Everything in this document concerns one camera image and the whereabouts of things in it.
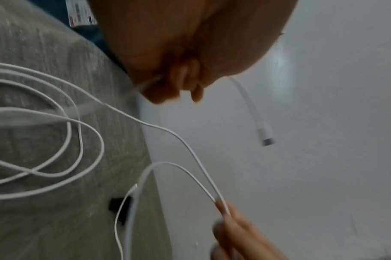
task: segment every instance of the dark blue cloth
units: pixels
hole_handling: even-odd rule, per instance
[[[76,28],[71,28],[68,21],[66,0],[29,0],[33,4],[37,5],[45,12],[49,13],[64,25],[77,32],[84,38],[93,42],[97,47],[99,47],[114,63],[116,63],[120,68],[124,69],[121,63],[117,60],[115,55],[107,47],[106,42],[104,41],[103,34],[100,32],[97,25],[92,26],[80,26]]]

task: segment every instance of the hand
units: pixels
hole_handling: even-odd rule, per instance
[[[259,60],[281,34],[296,0],[89,0],[110,49],[153,103],[204,88]]]
[[[229,216],[221,201],[218,200],[216,206],[223,215],[223,221],[213,227],[219,245],[211,252],[212,260],[232,260],[233,248],[237,251],[237,260],[288,260],[236,208],[228,204]]]

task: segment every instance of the label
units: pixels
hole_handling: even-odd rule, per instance
[[[97,24],[87,0],[66,0],[66,6],[70,27]]]

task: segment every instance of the white wall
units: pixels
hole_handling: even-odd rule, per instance
[[[187,140],[224,196],[291,259],[391,253],[391,0],[301,0],[285,32],[238,76],[274,128],[273,146],[260,146],[226,79],[199,105],[188,95],[142,102],[142,118]],[[178,140],[144,129],[153,161],[207,184]],[[213,204],[178,170],[157,174],[175,259],[209,259]]]

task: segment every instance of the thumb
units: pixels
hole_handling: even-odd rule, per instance
[[[268,251],[250,233],[237,224],[229,215],[224,215],[224,227],[230,244],[245,260],[273,260],[273,254]]]

